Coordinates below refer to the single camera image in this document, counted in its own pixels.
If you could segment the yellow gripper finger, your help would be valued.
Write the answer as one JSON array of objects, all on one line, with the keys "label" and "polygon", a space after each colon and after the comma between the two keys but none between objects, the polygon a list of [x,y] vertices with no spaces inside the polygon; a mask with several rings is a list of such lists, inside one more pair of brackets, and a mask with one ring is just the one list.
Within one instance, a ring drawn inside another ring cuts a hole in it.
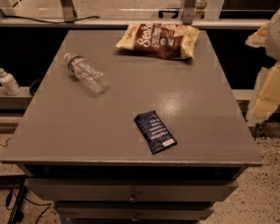
[{"label": "yellow gripper finger", "polygon": [[278,106],[280,106],[280,61],[271,68],[260,69],[245,118],[251,124],[261,124]]},{"label": "yellow gripper finger", "polygon": [[262,25],[255,33],[247,38],[245,43],[252,48],[265,48],[268,27],[269,23]]}]

